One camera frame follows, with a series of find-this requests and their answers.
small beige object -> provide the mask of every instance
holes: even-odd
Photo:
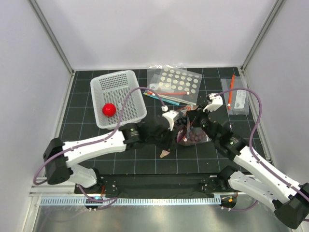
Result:
[[[167,156],[169,154],[169,151],[163,150],[161,152],[160,158],[163,158],[164,156]]]

white plastic basket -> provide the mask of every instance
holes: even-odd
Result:
[[[110,73],[93,78],[90,82],[91,96],[95,111],[96,123],[102,129],[114,129],[120,111],[128,93],[139,87],[135,73],[131,70]],[[102,113],[106,103],[116,106],[116,114],[107,117]],[[147,111],[140,90],[134,91],[126,103],[120,126],[126,123],[137,123],[146,117]]]

perforated basket bottom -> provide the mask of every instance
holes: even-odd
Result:
[[[130,92],[130,87],[124,87],[119,89],[113,89],[109,92],[102,93],[103,101],[105,103],[113,103],[116,108],[116,114],[113,117],[105,117],[101,114],[99,114],[99,121],[101,125],[111,125],[116,124],[119,119],[121,107],[124,103],[124,99]],[[132,95],[129,97],[129,100],[126,103],[126,107],[122,116],[122,121],[128,121],[137,118],[138,112],[136,110],[136,107],[134,105],[133,97]]]

